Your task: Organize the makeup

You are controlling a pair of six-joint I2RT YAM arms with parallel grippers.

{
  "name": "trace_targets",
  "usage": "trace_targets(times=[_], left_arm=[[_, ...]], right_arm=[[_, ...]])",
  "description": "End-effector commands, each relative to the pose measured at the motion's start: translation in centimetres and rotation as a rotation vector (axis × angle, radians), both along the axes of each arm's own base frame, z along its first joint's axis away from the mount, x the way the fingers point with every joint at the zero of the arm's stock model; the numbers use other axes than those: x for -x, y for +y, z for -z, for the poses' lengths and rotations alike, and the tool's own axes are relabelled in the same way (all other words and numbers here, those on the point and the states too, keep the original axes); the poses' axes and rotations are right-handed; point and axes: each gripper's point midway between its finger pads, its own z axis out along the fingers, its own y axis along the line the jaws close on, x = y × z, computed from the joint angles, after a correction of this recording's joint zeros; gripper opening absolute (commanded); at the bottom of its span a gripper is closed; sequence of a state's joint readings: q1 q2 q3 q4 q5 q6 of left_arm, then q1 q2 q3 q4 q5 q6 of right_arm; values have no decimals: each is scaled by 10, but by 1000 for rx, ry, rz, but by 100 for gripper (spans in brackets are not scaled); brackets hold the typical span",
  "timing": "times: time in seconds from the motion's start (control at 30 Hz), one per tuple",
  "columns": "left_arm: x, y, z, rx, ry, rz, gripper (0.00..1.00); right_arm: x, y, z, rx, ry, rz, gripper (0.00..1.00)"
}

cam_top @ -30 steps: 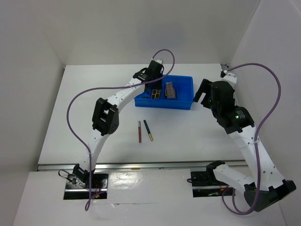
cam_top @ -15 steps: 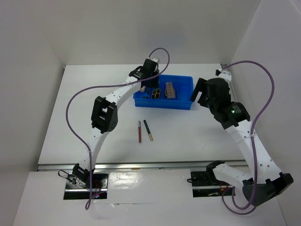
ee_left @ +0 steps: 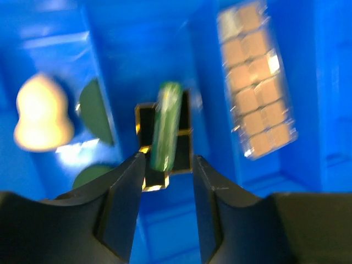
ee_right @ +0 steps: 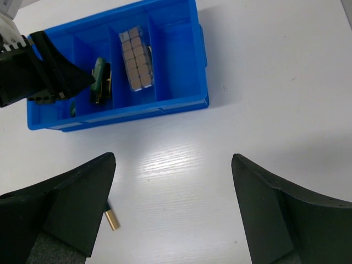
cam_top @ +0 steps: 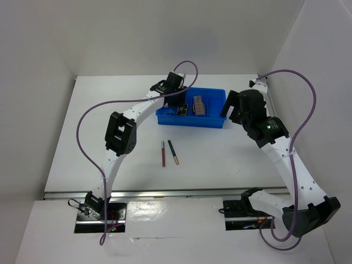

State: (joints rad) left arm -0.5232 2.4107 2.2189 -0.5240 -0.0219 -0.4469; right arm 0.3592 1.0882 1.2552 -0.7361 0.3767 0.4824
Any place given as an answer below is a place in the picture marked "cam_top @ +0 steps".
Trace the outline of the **red lip gloss tube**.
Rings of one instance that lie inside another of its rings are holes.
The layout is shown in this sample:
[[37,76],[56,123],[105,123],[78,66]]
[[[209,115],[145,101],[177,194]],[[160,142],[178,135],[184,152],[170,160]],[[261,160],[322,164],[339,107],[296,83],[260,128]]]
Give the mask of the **red lip gloss tube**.
[[166,167],[165,143],[161,141],[162,167]]

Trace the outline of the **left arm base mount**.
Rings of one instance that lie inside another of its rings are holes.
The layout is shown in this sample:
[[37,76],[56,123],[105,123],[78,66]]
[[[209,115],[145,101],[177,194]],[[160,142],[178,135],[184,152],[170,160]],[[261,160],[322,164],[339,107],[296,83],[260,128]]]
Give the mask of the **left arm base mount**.
[[[104,212],[96,213],[82,201],[69,199],[68,206],[76,209],[75,234],[103,233],[105,229]],[[107,229],[109,233],[124,233],[126,227],[127,203],[112,202],[107,207]]]

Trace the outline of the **clear eyeshadow palette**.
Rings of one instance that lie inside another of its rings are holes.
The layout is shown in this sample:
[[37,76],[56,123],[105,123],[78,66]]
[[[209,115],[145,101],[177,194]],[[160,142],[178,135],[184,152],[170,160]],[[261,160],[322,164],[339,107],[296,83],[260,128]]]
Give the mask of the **clear eyeshadow palette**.
[[205,116],[206,115],[206,107],[203,102],[201,96],[194,96],[193,97],[193,105],[192,105],[193,112],[196,116]]

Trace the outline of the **black gold lipstick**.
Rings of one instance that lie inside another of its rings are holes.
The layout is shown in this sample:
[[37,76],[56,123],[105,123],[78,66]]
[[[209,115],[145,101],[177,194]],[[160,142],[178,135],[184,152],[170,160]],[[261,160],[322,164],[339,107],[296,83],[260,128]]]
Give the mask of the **black gold lipstick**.
[[184,107],[184,112],[183,112],[183,116],[187,115],[187,111],[188,111],[188,104],[185,103],[182,107]]

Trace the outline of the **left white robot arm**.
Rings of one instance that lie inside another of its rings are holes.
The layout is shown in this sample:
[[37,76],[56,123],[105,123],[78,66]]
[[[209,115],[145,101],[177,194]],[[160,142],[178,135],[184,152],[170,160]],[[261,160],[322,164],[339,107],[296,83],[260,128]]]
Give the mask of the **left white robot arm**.
[[85,205],[95,219],[103,219],[108,215],[107,204],[112,185],[121,163],[136,146],[139,125],[164,105],[171,105],[184,98],[184,82],[184,73],[172,71],[165,80],[154,84],[141,102],[122,113],[113,112],[110,115],[104,136],[106,151],[102,166],[98,169],[102,183],[97,184],[85,196]]

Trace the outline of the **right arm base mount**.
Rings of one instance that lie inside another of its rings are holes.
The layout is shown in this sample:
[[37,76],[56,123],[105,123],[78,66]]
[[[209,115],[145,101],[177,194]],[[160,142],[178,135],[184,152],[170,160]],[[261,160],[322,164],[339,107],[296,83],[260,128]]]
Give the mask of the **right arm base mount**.
[[226,231],[255,230],[262,224],[263,229],[270,229],[272,216],[249,208],[241,200],[223,200],[218,212],[224,216]]

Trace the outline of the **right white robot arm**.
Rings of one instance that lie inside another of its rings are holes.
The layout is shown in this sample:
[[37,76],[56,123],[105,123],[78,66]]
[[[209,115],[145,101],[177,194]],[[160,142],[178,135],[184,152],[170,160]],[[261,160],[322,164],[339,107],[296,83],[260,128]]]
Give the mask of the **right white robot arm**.
[[283,122],[267,115],[266,101],[258,90],[231,90],[221,117],[231,111],[229,119],[241,125],[249,138],[275,165],[290,195],[283,200],[262,188],[251,188],[241,194],[240,209],[247,216],[256,211],[279,218],[289,234],[299,238],[326,224],[340,209],[336,197],[329,197],[313,179],[296,150]]

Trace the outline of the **dark green gold pencil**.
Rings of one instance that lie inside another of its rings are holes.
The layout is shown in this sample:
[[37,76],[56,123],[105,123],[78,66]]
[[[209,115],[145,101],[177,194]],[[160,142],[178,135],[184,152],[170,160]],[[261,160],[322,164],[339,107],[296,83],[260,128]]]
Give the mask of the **dark green gold pencil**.
[[170,140],[168,140],[168,145],[170,147],[170,150],[171,150],[171,153],[173,155],[173,158],[174,158],[176,165],[179,165],[179,160],[178,160],[177,154],[176,154],[174,147],[173,147],[173,144]]

